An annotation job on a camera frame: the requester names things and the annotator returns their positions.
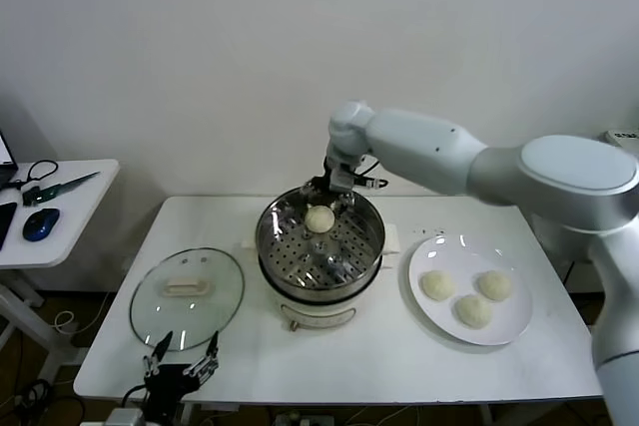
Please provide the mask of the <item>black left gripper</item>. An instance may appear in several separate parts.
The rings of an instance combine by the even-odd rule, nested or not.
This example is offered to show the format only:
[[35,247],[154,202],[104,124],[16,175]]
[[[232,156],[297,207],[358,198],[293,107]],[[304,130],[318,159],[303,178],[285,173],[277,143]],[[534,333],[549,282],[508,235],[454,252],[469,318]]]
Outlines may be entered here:
[[151,375],[145,379],[149,396],[144,405],[144,417],[147,422],[158,425],[172,425],[183,397],[198,390],[197,377],[211,377],[219,367],[219,332],[216,331],[205,354],[188,368],[159,368],[172,338],[173,332],[169,331],[152,353],[143,357],[144,372]]

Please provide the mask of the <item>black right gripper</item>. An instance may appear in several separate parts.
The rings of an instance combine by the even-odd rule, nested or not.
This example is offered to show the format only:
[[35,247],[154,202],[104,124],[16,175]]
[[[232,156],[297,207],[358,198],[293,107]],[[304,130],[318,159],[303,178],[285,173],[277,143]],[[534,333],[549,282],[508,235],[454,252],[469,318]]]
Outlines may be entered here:
[[[341,216],[354,208],[355,170],[360,165],[360,156],[338,158],[326,155],[323,160],[323,174],[313,177],[313,185],[322,192],[335,193],[328,204],[335,216]],[[304,198],[312,198],[316,188],[312,184],[304,184],[299,188],[299,194]]]

